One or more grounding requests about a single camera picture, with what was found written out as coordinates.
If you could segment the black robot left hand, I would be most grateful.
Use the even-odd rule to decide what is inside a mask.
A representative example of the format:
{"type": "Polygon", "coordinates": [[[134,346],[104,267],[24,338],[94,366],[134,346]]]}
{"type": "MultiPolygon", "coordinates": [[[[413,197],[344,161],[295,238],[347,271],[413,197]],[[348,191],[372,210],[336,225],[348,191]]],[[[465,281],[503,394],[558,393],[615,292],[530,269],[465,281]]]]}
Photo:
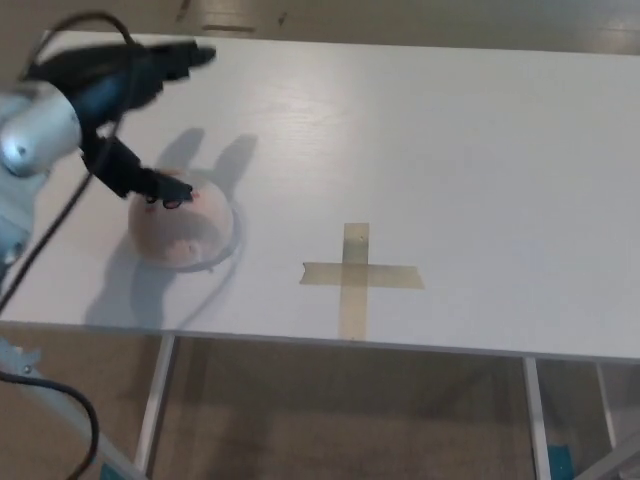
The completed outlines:
{"type": "Polygon", "coordinates": [[[119,139],[97,130],[119,115],[154,101],[164,84],[187,79],[216,58],[216,49],[194,40],[150,46],[120,43],[74,48],[28,68],[27,80],[45,81],[70,100],[80,121],[79,148],[86,169],[118,197],[140,194],[169,209],[193,200],[193,187],[142,165],[119,139]]]}

